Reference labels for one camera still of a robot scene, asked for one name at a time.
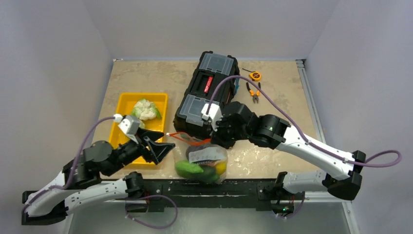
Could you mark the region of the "yellow corn cob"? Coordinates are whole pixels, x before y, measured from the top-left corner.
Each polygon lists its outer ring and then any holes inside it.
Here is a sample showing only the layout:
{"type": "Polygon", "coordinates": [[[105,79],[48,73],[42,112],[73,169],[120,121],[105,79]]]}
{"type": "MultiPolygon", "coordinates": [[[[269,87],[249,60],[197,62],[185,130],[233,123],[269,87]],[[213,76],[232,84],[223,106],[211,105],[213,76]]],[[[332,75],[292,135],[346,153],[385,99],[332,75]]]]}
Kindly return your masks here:
{"type": "Polygon", "coordinates": [[[226,172],[226,166],[227,166],[227,163],[224,162],[224,161],[216,163],[216,164],[214,165],[214,168],[215,168],[215,170],[216,170],[216,173],[217,173],[219,176],[221,176],[223,173],[226,172]]]}

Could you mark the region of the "clear zip top bag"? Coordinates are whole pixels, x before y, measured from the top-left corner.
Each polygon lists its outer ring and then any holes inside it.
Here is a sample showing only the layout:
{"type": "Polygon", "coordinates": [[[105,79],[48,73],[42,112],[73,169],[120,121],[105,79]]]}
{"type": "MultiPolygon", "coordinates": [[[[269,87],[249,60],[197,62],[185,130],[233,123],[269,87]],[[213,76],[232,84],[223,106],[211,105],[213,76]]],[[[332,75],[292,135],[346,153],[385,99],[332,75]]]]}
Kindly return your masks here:
{"type": "Polygon", "coordinates": [[[181,178],[201,183],[220,184],[226,179],[227,149],[199,140],[185,132],[166,133],[175,144],[172,150],[174,169],[181,178]]]}

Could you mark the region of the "dark green avocado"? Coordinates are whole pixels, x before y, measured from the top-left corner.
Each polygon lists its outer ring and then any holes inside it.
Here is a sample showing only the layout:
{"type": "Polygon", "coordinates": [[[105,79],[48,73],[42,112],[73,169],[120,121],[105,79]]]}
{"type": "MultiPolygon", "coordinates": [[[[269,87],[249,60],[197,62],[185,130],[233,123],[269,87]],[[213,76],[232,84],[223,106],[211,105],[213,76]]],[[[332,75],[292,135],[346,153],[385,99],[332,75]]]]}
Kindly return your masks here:
{"type": "Polygon", "coordinates": [[[203,183],[214,183],[220,178],[220,175],[216,172],[215,167],[201,165],[201,168],[203,169],[203,172],[192,174],[190,177],[191,180],[200,181],[203,183]]]}

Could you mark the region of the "purple eggplant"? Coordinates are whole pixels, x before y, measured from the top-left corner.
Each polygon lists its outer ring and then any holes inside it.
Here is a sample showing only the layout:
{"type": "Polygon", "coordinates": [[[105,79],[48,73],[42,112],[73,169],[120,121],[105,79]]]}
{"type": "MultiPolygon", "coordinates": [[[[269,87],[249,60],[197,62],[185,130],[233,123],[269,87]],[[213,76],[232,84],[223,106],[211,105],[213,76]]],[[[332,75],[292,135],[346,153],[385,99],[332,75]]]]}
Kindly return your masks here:
{"type": "Polygon", "coordinates": [[[186,150],[186,157],[189,163],[200,165],[226,160],[227,155],[225,149],[222,147],[205,144],[188,147],[186,150]]]}

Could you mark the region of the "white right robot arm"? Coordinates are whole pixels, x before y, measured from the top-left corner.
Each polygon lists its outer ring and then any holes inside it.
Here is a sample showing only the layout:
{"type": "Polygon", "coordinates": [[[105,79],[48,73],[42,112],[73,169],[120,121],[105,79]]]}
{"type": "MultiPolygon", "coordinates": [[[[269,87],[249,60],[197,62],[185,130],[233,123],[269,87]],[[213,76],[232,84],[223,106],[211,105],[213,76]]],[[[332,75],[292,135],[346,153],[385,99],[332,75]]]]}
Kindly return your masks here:
{"type": "Polygon", "coordinates": [[[342,200],[354,200],[362,184],[366,154],[341,151],[309,137],[288,121],[272,114],[257,116],[246,105],[232,102],[223,109],[205,104],[202,118],[211,123],[211,143],[229,149],[238,140],[297,156],[319,168],[309,173],[279,173],[274,194],[286,198],[304,191],[327,191],[342,200]]]}

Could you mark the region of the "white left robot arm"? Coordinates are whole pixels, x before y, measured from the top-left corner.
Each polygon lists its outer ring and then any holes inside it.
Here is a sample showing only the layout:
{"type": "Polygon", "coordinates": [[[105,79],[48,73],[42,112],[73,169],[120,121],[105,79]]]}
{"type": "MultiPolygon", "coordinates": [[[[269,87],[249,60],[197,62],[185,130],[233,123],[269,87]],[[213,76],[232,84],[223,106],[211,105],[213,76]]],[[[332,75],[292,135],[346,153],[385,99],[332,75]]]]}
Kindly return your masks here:
{"type": "Polygon", "coordinates": [[[101,183],[101,176],[111,176],[140,157],[159,164],[175,148],[174,143],[158,142],[163,136],[162,132],[138,129],[132,139],[117,147],[101,140],[81,148],[49,184],[23,193],[22,225],[51,225],[94,204],[144,198],[148,192],[140,173],[129,173],[108,184],[101,183]]]}

